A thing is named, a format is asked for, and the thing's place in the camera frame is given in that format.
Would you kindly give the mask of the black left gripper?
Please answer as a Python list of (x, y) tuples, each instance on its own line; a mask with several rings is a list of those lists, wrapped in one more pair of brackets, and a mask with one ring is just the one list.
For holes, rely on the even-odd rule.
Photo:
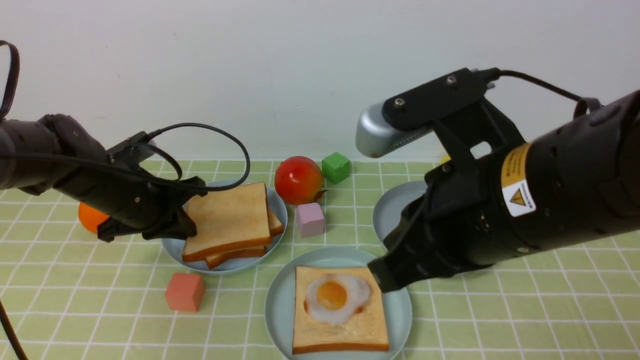
[(199, 177), (167, 180), (118, 166), (107, 170), (79, 166), (57, 180), (55, 189), (109, 216), (97, 228), (98, 239), (107, 243), (136, 234), (144, 240), (194, 237), (197, 226), (184, 206), (194, 196), (208, 193)]

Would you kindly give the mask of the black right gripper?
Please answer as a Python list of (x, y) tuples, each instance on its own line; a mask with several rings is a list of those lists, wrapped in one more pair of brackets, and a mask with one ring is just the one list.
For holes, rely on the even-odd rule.
[(425, 175), (425, 194), (402, 210), (397, 226), (381, 241), (386, 252), (367, 264), (383, 293), (506, 259), (499, 189), (505, 154), (505, 146), (498, 146), (481, 157), (455, 155)]

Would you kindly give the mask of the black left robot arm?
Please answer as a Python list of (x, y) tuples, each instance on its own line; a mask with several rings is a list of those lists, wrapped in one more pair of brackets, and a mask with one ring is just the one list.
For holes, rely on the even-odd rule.
[(32, 196), (55, 190), (107, 219), (97, 228), (99, 240), (140, 234), (146, 240), (185, 240), (197, 226), (184, 208), (204, 196), (199, 177), (165, 180), (141, 162), (160, 150), (150, 135), (138, 132), (105, 149), (70, 116), (46, 115), (38, 121), (1, 121), (1, 188)]

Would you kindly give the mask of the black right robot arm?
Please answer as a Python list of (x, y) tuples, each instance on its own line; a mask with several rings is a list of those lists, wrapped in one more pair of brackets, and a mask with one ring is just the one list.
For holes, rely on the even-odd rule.
[(525, 142), (499, 116), (444, 131), (451, 159), (425, 174), (368, 263), (384, 293), (639, 229), (639, 92)]

